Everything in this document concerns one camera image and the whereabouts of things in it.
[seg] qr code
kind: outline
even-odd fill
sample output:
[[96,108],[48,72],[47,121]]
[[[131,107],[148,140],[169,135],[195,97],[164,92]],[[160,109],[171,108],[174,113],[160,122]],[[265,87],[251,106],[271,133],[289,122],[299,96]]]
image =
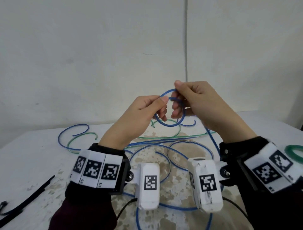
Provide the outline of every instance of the qr code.
[[157,176],[145,176],[144,190],[157,190]]
[[118,175],[118,164],[105,164],[101,179],[103,180],[115,180]]
[[214,174],[199,176],[202,192],[217,190]]
[[191,186],[195,189],[194,176],[192,175],[191,172],[189,172],[189,179],[190,179]]
[[73,171],[77,173],[81,173],[85,161],[86,161],[86,157],[78,156]]
[[269,159],[284,173],[294,164],[279,150],[272,154]]
[[268,184],[282,177],[268,162],[261,164],[252,171],[264,184]]
[[97,179],[101,169],[101,165],[102,162],[88,160],[85,170],[83,172],[83,176]]

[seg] fingernail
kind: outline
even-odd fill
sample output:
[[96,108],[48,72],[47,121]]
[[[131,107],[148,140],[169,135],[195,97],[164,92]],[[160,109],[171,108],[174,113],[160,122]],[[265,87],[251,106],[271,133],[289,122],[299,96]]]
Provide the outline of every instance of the fingernail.
[[176,81],[175,81],[176,87],[180,87],[182,84],[183,84],[183,82],[181,82],[181,81],[179,81],[179,80],[176,80]]
[[168,102],[168,96],[161,97],[161,100],[164,101],[165,103]]

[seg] table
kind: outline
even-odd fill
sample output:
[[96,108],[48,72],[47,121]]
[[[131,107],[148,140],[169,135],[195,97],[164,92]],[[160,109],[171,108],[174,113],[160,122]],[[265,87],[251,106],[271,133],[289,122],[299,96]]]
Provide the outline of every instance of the table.
[[[239,115],[258,135],[272,140],[280,150],[283,150],[289,144],[303,144],[303,132],[285,123],[266,117],[258,111],[239,112]],[[184,123],[192,124],[194,119],[197,120],[197,125],[182,127],[179,135],[205,133],[202,124],[195,117],[186,118]],[[99,141],[111,125],[90,126],[90,131],[96,132],[98,139],[95,140],[94,135],[84,135],[75,140],[71,147],[88,148],[93,142]],[[11,210],[19,205],[52,175],[55,175],[46,190],[30,203],[22,214],[4,226],[3,229],[33,230],[48,228],[50,218],[65,198],[64,192],[69,183],[68,177],[77,158],[76,154],[72,154],[58,145],[57,137],[63,130],[64,128],[30,131],[0,149],[0,201],[7,200],[9,202],[4,211]],[[62,136],[62,143],[66,144],[73,134],[84,130],[85,127],[75,127],[68,130]],[[178,127],[169,128],[156,124],[155,128],[149,127],[143,136],[172,136],[177,130]],[[218,144],[222,141],[218,134],[214,134],[213,137]],[[208,136],[195,138],[194,140],[209,147],[215,155],[215,160],[219,160],[219,155]],[[206,156],[210,158],[209,154],[196,145],[180,143],[176,144],[174,148],[188,157]],[[159,147],[149,147],[134,157],[131,162],[132,167],[135,168],[139,162],[158,163],[160,165],[160,175],[163,178],[169,167],[164,157],[155,154],[156,149],[164,151]],[[177,162],[186,165],[184,159],[173,153],[171,155]],[[134,193],[134,188],[128,184],[125,191]],[[236,186],[225,187],[222,194],[244,209]],[[130,199],[125,195],[113,196],[112,204],[115,212],[118,213]],[[180,207],[195,206],[191,197],[187,172],[172,167],[170,176],[161,184],[160,202]],[[209,214],[202,213],[199,210],[182,212],[164,207],[139,212],[142,229],[204,229],[208,216]],[[129,205],[122,213],[116,229],[137,229],[135,203]],[[223,209],[214,214],[211,229],[245,230],[252,229],[252,227],[239,210],[224,202]]]

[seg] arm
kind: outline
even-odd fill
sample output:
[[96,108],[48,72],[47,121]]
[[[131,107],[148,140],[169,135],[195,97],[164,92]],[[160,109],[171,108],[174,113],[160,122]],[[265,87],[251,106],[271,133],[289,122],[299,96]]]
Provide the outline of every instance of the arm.
[[[167,102],[168,97],[136,98],[103,135],[100,142],[94,143],[89,150],[127,158],[123,149],[144,133],[155,113],[166,121]],[[51,218],[49,230],[114,229],[116,225],[117,217],[110,195],[102,192],[100,188],[91,188],[71,181],[66,188],[62,206]]]
[[[234,156],[248,153],[249,157],[252,157],[268,141],[257,137],[207,82],[176,81],[175,87],[178,92],[173,92],[172,97],[184,100],[187,107],[186,114],[197,115],[206,127],[216,131],[223,139],[220,152],[223,156],[222,160],[228,162],[228,171],[232,180],[230,185],[238,186],[254,229],[303,229],[303,221],[301,221],[303,195],[300,190],[288,187],[274,194],[267,191],[257,192],[239,168],[235,157],[228,161],[224,158],[229,153],[233,153]],[[181,117],[182,110],[176,102],[172,108],[174,111],[171,117]],[[260,188],[263,187],[252,173],[250,176]]]

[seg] white table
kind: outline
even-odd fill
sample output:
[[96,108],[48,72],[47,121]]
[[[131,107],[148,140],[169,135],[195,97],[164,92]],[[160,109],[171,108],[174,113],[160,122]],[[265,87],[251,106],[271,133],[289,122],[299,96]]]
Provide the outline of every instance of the white table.
[[[303,132],[298,129],[260,115],[257,111],[240,112],[239,114],[258,135],[271,139],[281,150],[289,144],[303,145]],[[194,117],[188,117],[185,122],[190,124],[193,123],[194,119]],[[94,135],[91,134],[84,135],[75,140],[71,147],[88,148],[93,142],[99,141],[111,125],[91,126],[90,131],[96,132],[99,135],[98,139],[95,140]],[[3,229],[33,230],[48,228],[50,218],[65,198],[64,192],[68,184],[68,176],[77,158],[77,155],[58,145],[57,137],[63,130],[63,128],[60,128],[30,131],[0,149],[0,202],[4,200],[9,202],[4,211],[11,210],[19,205],[52,175],[55,175],[46,191],[30,203],[22,214],[4,226]],[[75,127],[68,130],[62,136],[62,143],[66,144],[73,134],[84,130],[85,127]],[[177,130],[177,127],[168,128],[156,124],[155,129],[149,127],[143,135],[171,136]],[[195,127],[182,127],[180,135],[194,135],[204,132],[205,129],[202,124],[197,122]],[[217,134],[213,136],[217,143],[221,142],[221,138]],[[215,155],[215,160],[219,159],[209,137],[194,140],[209,147]],[[174,148],[188,157],[205,154],[200,147],[192,144],[176,144]],[[161,150],[158,147],[150,147],[140,152],[133,159],[132,167],[136,167],[138,162],[156,162],[160,164],[161,175],[165,176],[165,172],[168,170],[168,163],[163,157],[154,153],[155,149]],[[184,159],[180,159],[173,153],[171,155],[176,160],[180,160],[181,164],[185,163]],[[130,193],[134,192],[132,185],[127,185],[125,190]],[[235,186],[225,188],[223,195],[244,208]],[[116,213],[130,200],[125,195],[113,196],[112,199]],[[175,167],[172,168],[168,179],[161,184],[160,202],[180,207],[195,206],[185,171]],[[208,220],[208,214],[200,211],[181,212],[163,207],[153,211],[140,211],[139,217],[142,229],[204,229]],[[211,229],[249,229],[248,226],[248,221],[240,211],[229,203],[224,203],[223,209],[219,213],[214,214]],[[117,229],[136,229],[134,203],[129,205],[121,215]]]

